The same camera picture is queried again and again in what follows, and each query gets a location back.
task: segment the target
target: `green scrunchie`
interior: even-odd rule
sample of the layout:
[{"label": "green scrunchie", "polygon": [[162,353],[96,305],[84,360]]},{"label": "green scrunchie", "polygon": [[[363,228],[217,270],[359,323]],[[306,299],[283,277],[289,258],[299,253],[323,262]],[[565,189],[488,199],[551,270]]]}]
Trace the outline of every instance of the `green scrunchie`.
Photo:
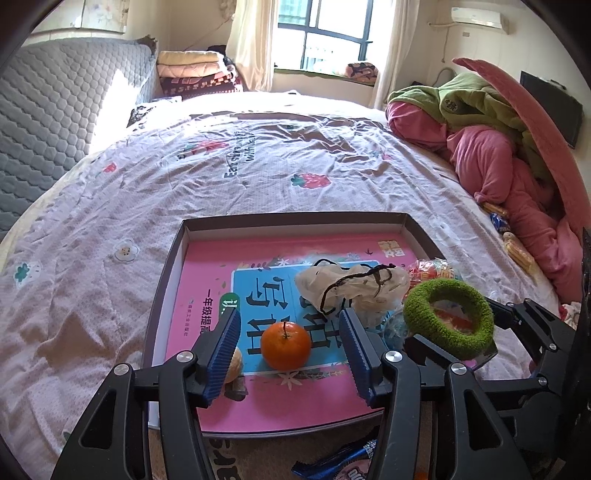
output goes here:
[{"label": "green scrunchie", "polygon": [[[431,303],[450,300],[460,304],[472,321],[473,333],[448,328],[433,312]],[[412,333],[423,335],[460,360],[471,360],[492,342],[494,319],[490,305],[470,285],[448,278],[428,280],[414,287],[404,302],[404,320]]]}]

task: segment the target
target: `bedspread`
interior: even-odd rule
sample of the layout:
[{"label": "bedspread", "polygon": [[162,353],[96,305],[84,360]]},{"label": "bedspread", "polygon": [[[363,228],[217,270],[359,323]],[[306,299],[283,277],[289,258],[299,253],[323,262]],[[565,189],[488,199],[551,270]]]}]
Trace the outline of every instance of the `bedspread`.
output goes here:
[{"label": "bedspread", "polygon": [[[53,199],[22,217],[27,233],[2,244],[9,251],[0,275],[0,433],[33,480],[50,477],[64,434],[112,366],[139,365],[183,219],[408,212],[483,294],[529,297],[557,311],[550,283],[506,255],[452,168],[396,139],[382,112],[245,93],[183,102],[158,121],[81,164]],[[526,375],[530,359],[514,335],[498,330],[495,339],[500,353],[481,374]]]}]

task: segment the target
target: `blue gripper pad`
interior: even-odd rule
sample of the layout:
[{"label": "blue gripper pad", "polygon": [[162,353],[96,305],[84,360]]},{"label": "blue gripper pad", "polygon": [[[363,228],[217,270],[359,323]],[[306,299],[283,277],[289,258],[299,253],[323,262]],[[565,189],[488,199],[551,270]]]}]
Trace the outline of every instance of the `blue gripper pad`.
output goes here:
[{"label": "blue gripper pad", "polygon": [[368,406],[373,407],[377,396],[376,387],[383,380],[382,364],[353,309],[345,309],[340,313],[339,333],[357,393]]},{"label": "blue gripper pad", "polygon": [[207,405],[218,398],[240,337],[240,313],[234,308],[224,310],[215,329],[197,338],[193,351],[197,356],[196,379],[204,385],[203,399]]}]

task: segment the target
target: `black string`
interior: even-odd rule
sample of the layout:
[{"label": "black string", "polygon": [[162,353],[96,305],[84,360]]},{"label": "black string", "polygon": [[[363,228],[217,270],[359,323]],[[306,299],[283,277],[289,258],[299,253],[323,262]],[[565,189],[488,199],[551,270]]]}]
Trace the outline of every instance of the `black string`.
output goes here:
[{"label": "black string", "polygon": [[[322,259],[318,260],[314,264],[314,266],[317,267],[318,264],[322,261],[326,261],[326,262],[331,263],[333,265],[337,265],[335,262],[331,262],[330,260],[322,258]],[[391,263],[390,263],[390,265],[377,265],[376,267],[370,267],[368,264],[361,264],[361,266],[368,267],[369,270],[364,273],[355,273],[352,275],[346,275],[344,277],[341,277],[336,282],[334,282],[333,284],[329,285],[326,288],[326,290],[324,291],[324,294],[322,295],[322,302],[320,302],[320,313],[322,313],[323,315],[330,315],[331,313],[333,313],[336,310],[336,308],[333,307],[330,310],[328,310],[327,312],[324,311],[324,302],[326,302],[326,295],[333,288],[340,287],[341,285],[343,285],[345,283],[346,280],[351,280],[352,278],[363,278],[363,277],[371,277],[371,276],[375,277],[375,282],[378,285],[378,291],[374,295],[374,298],[377,297],[379,295],[379,292],[382,289],[382,286],[386,285],[387,282],[392,280],[392,272],[390,272],[390,271],[388,272],[390,276],[387,279],[385,279],[384,281],[380,280],[379,272],[382,270],[389,269],[389,268],[396,268],[396,265],[392,265]]]}]

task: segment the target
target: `black monitor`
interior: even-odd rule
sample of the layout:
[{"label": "black monitor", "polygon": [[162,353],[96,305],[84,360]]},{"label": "black monitor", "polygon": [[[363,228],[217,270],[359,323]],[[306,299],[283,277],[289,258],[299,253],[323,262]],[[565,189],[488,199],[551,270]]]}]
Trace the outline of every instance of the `black monitor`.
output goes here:
[{"label": "black monitor", "polygon": [[583,123],[583,106],[561,86],[546,82],[531,73],[521,72],[521,84],[546,110],[569,147],[576,147]]}]

